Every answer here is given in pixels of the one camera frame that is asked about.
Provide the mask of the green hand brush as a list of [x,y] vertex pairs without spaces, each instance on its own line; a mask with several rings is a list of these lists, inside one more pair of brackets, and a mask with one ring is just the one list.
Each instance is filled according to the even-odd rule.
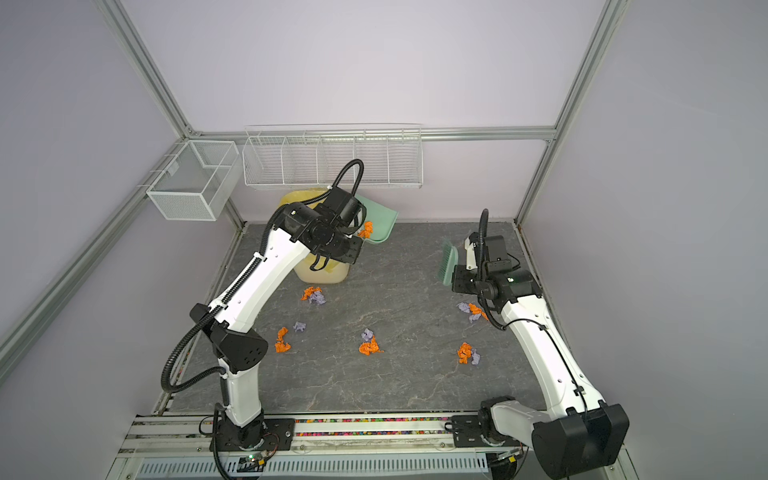
[[451,286],[455,267],[458,265],[457,247],[449,240],[442,242],[442,259],[438,267],[438,280],[444,286]]

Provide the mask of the green plastic dustpan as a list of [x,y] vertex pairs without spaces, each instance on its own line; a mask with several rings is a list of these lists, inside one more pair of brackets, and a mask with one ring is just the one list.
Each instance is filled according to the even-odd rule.
[[371,244],[385,242],[391,235],[399,213],[366,197],[358,196],[357,199],[366,208],[366,218],[357,230],[356,235],[366,221],[371,221],[373,223],[373,234],[369,239],[363,240]]

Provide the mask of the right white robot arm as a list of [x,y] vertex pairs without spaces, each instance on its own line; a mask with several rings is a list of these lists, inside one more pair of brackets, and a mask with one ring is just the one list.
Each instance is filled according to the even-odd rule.
[[619,457],[630,420],[619,404],[609,404],[587,379],[555,326],[543,291],[506,249],[500,235],[488,233],[483,211],[476,231],[464,241],[466,261],[449,245],[444,257],[445,283],[458,294],[472,295],[482,316],[497,330],[514,334],[538,381],[542,410],[511,396],[481,403],[476,436],[492,447],[515,445],[506,457],[517,464],[533,452],[551,479],[613,465]]

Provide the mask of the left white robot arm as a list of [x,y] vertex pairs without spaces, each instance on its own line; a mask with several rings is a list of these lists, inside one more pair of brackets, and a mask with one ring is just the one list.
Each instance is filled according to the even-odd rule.
[[[214,439],[240,450],[256,449],[263,443],[267,427],[258,371],[269,343],[256,332],[256,319],[306,257],[314,256],[314,269],[325,268],[331,260],[356,262],[363,244],[356,232],[367,215],[366,206],[356,196],[364,171],[363,161],[353,159],[323,193],[279,206],[267,221],[252,259],[233,282],[209,304],[196,304],[191,310],[194,325],[170,353],[160,384],[164,392],[175,394],[210,375],[219,377],[222,401],[214,410]],[[176,363],[199,333],[213,346],[216,366],[181,383],[173,382]]]

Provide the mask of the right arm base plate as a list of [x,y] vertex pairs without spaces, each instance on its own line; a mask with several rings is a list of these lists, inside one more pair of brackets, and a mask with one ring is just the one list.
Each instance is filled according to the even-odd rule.
[[457,448],[480,447],[523,447],[524,443],[510,436],[495,432],[490,421],[482,419],[478,413],[451,416],[443,425],[452,436]]

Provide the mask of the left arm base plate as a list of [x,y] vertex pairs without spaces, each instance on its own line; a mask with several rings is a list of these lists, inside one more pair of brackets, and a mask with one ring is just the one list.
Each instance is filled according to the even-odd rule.
[[227,416],[212,433],[209,450],[219,452],[286,451],[294,438],[293,418],[256,418],[245,427],[235,425]]

